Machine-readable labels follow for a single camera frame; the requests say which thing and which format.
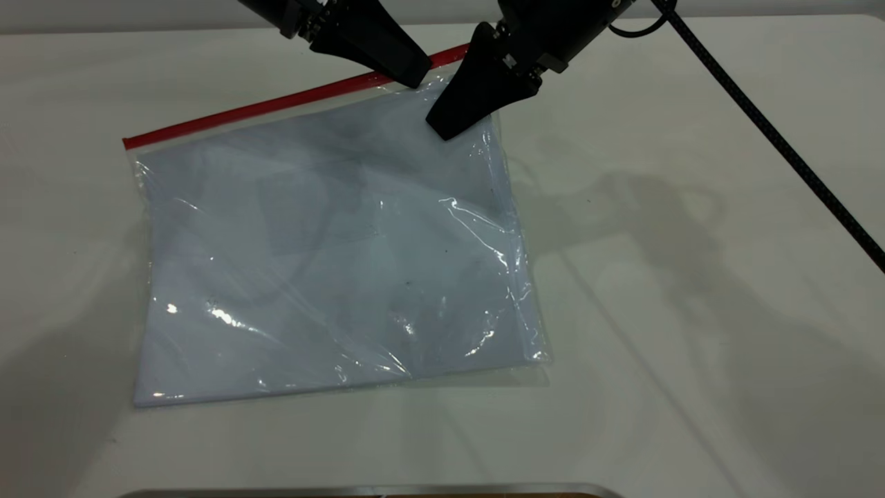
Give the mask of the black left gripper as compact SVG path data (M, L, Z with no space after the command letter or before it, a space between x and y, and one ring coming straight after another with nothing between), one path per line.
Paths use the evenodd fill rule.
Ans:
M287 39L351 60L416 89L432 61L379 1L239 1Z

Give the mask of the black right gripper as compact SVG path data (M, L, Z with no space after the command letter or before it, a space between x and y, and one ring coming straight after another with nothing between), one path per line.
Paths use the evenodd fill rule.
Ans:
M458 70L426 122L451 140L507 105L533 98L539 75L562 73L569 62L633 1L499 1L497 27L474 29Z

